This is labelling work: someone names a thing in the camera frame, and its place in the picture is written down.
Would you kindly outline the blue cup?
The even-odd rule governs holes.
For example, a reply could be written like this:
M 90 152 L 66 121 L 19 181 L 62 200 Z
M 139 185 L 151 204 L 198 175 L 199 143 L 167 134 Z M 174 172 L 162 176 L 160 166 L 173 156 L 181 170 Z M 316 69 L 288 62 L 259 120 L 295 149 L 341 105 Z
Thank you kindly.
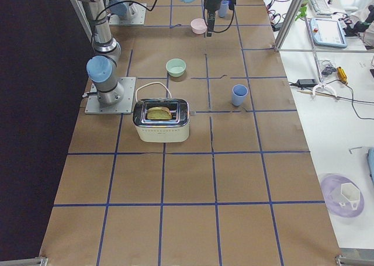
M 237 84 L 232 88 L 231 103 L 240 106 L 248 95 L 248 88 L 245 85 Z
M 219 17 L 224 18 L 227 15 L 228 7 L 229 7 L 230 1 L 228 0 L 222 0 L 220 4 L 219 9 Z

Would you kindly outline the pink bowl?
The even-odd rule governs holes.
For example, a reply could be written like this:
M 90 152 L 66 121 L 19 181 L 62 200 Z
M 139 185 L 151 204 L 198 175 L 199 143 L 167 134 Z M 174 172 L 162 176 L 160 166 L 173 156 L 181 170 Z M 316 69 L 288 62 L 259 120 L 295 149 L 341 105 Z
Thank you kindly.
M 207 31 L 205 20 L 202 18 L 193 19 L 190 26 L 194 34 L 204 34 Z

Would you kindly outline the green bowl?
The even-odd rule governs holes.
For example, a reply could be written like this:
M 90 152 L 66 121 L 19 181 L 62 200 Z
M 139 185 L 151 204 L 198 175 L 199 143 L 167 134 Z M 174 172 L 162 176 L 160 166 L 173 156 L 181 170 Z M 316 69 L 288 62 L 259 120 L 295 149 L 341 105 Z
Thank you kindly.
M 186 70 L 186 62 L 180 58 L 172 58 L 166 62 L 167 73 L 172 77 L 180 77 Z

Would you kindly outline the white keyboard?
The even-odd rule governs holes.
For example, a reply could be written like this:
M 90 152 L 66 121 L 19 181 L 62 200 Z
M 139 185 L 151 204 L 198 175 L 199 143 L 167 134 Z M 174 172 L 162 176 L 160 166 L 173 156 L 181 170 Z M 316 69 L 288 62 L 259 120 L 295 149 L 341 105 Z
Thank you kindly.
M 311 6 L 317 15 L 332 15 L 333 12 L 326 0 L 310 0 Z

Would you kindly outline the toast slice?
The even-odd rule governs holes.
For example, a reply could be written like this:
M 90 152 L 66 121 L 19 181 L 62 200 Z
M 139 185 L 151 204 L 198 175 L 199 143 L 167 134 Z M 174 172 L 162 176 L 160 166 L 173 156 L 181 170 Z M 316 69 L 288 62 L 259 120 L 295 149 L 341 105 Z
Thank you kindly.
M 171 111 L 164 106 L 156 106 L 147 110 L 146 118 L 148 120 L 171 120 Z

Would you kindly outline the black power adapter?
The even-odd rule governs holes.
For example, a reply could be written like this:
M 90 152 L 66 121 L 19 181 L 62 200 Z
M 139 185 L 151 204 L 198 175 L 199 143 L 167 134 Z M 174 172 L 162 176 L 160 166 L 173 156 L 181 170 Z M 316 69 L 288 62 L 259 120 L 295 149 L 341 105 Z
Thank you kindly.
M 315 79 L 299 79 L 296 85 L 301 88 L 311 88 L 316 86 L 318 83 Z

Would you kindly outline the blue teach pendant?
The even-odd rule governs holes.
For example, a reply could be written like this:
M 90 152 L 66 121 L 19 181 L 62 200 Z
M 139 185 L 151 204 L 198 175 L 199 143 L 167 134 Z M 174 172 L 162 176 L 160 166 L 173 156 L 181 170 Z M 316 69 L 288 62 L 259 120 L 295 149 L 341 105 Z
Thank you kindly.
M 347 47 L 345 33 L 337 20 L 312 18 L 309 20 L 310 32 L 314 44 L 337 49 Z

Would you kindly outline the cream toaster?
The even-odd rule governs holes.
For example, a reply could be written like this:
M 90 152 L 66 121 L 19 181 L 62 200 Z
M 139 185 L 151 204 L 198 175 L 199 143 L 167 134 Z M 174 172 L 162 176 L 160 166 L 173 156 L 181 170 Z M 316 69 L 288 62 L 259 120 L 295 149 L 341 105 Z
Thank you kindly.
M 147 110 L 156 106 L 167 107 L 171 120 L 148 120 Z M 188 139 L 190 113 L 189 104 L 183 99 L 141 99 L 133 111 L 133 123 L 142 141 L 150 143 L 179 143 Z

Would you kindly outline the white grabber tool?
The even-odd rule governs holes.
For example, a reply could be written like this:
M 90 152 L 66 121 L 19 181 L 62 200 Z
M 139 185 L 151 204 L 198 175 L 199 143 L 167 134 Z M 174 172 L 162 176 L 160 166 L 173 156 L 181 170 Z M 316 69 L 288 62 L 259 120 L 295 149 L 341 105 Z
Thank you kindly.
M 316 69 L 317 69 L 317 75 L 318 75 L 318 83 L 317 83 L 317 85 L 315 85 L 313 87 L 312 92 L 311 92 L 312 97 L 315 97 L 317 95 L 317 91 L 319 90 L 319 91 L 328 91 L 328 92 L 331 93 L 331 95 L 335 99 L 337 99 L 338 97 L 337 97 L 337 92 L 335 91 L 335 89 L 333 87 L 327 85 L 324 82 L 324 79 L 323 79 L 323 76 L 322 76 L 322 73 L 321 73 L 321 69 L 320 69 L 320 65 L 319 65 L 319 61 L 318 61 L 316 48 L 315 48 L 312 33 L 311 33 L 310 22 L 309 22 L 309 20 L 306 16 L 304 17 L 304 23 L 306 25 L 307 35 L 309 37 L 309 41 L 310 41 L 310 45 L 311 45 L 311 49 L 312 49 L 312 53 L 313 53 L 313 58 L 314 58 L 314 62 L 315 62 Z

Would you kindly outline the yellow tool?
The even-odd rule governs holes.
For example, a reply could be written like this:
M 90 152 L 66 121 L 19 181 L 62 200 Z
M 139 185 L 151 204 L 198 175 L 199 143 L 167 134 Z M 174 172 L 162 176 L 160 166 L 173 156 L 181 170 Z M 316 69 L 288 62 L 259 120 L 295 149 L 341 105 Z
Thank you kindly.
M 337 75 L 341 83 L 343 83 L 344 85 L 348 84 L 348 77 L 342 67 L 337 67 Z

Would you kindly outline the purple plate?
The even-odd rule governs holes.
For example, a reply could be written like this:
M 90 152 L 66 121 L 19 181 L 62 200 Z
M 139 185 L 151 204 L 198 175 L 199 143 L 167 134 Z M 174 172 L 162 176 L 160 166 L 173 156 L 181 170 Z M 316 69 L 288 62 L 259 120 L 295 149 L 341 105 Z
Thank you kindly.
M 340 207 L 338 203 L 340 199 L 340 196 L 339 196 L 340 187 L 341 187 L 341 184 L 344 184 L 344 183 L 353 183 L 353 182 L 350 179 L 343 177 L 341 175 L 328 175 L 322 180 L 320 186 L 321 186 L 321 190 L 322 190 L 323 197 L 325 200 L 325 204 L 328 210 L 337 216 L 341 216 L 345 218 L 357 217 L 363 212 L 363 209 L 365 206 L 363 194 L 361 192 L 361 201 L 360 201 L 360 204 L 358 205 L 357 210 L 349 210 L 349 209 L 344 209 Z

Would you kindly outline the white hexagonal holder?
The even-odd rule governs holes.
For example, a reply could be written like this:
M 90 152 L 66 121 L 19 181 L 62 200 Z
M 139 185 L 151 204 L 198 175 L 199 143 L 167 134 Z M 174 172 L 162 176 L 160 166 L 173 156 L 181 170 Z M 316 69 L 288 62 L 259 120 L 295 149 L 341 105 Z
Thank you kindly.
M 339 205 L 344 209 L 357 210 L 361 201 L 361 192 L 353 183 L 344 183 L 340 187 Z

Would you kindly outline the aluminium frame post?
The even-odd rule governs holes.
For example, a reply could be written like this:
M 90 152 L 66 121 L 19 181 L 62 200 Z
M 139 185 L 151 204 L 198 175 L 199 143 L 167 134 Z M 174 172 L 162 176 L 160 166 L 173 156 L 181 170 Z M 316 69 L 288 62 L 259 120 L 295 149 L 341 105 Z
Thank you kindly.
M 285 20 L 283 21 L 283 25 L 281 29 L 278 31 L 278 35 L 273 45 L 275 51 L 281 50 L 281 47 L 288 35 L 292 23 L 295 21 L 296 14 L 298 13 L 303 1 L 304 0 L 292 0 L 288 12 L 286 14 Z

